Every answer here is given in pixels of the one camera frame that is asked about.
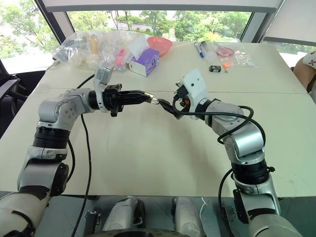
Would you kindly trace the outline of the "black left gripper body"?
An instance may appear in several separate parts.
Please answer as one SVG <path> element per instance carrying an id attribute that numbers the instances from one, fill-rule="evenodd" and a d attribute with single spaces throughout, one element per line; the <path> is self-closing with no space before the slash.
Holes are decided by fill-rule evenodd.
<path id="1" fill-rule="evenodd" d="M 110 112 L 111 117 L 116 117 L 119 112 L 123 111 L 123 104 L 120 101 L 121 88 L 122 85 L 120 83 L 107 85 L 102 92 L 103 104 Z"/>

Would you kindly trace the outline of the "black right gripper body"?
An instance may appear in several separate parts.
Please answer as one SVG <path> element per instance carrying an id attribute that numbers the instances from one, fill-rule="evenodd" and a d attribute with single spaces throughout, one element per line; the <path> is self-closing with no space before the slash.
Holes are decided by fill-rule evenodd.
<path id="1" fill-rule="evenodd" d="M 187 89 L 185 88 L 185 86 L 182 85 L 180 82 L 177 82 L 176 86 L 178 88 L 174 92 L 172 106 L 177 113 L 188 113 L 190 110 L 190 105 L 191 105 L 190 100 L 188 98 L 189 93 Z M 177 109 L 177 106 L 176 106 L 177 102 L 182 107 L 182 110 Z"/>

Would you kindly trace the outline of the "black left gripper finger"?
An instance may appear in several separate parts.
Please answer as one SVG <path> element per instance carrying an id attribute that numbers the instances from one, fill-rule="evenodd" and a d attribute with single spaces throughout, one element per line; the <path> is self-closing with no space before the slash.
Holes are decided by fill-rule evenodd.
<path id="1" fill-rule="evenodd" d="M 136 104 L 141 104 L 144 102 L 150 103 L 151 99 L 145 98 L 145 97 L 137 97 L 137 98 L 122 98 L 120 100 L 121 105 L 136 105 Z"/>
<path id="2" fill-rule="evenodd" d="M 122 98 L 137 98 L 137 97 L 151 98 L 151 94 L 141 91 L 141 90 L 127 90 L 127 91 L 121 91 L 120 97 Z"/>

